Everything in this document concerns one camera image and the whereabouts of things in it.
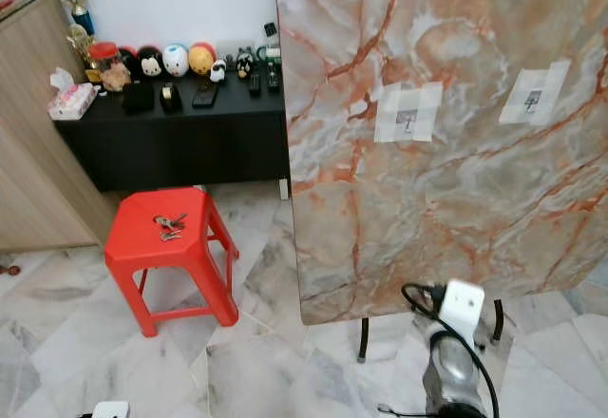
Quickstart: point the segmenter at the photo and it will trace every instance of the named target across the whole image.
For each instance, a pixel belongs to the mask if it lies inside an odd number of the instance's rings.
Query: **yellow round toy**
[[[188,52],[188,64],[197,74],[207,74],[216,61],[216,53],[209,43],[195,43]]]

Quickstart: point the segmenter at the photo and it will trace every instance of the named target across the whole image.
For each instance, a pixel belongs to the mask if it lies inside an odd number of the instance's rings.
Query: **red plastic stool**
[[[156,216],[175,219],[180,214],[182,237],[162,241]],[[226,251],[226,283],[209,252],[208,242],[218,240]],[[238,321],[232,298],[232,261],[238,250],[219,217],[211,197],[194,187],[136,193],[125,199],[114,219],[107,244],[105,264],[123,292],[142,333],[158,332],[156,322],[185,316],[213,314],[221,326]],[[199,287],[208,307],[150,313],[143,301],[143,286],[149,268],[179,266],[186,269]],[[138,285],[133,274],[143,270]]]

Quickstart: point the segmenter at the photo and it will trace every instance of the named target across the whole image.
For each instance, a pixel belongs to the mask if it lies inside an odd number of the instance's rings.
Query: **wooden cabinet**
[[[56,67],[82,78],[59,0],[0,22],[0,251],[104,243],[117,201],[100,194],[47,114]]]

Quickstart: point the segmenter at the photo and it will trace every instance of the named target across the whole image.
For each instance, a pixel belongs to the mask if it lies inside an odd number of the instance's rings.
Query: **black cabinet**
[[[165,78],[153,83],[153,110],[129,115],[122,109],[123,95],[108,93],[80,121],[55,122],[99,190],[289,178],[281,92],[262,84],[260,95],[252,98],[247,82],[229,73],[214,105],[194,109],[200,79],[188,75],[172,81],[183,103],[177,113],[161,108]]]

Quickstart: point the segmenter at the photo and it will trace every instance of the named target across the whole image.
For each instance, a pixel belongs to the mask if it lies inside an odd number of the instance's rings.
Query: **plastic container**
[[[120,92],[125,84],[131,82],[129,71],[124,66],[121,53],[114,43],[111,41],[95,43],[88,47],[88,53],[97,63],[106,90]]]

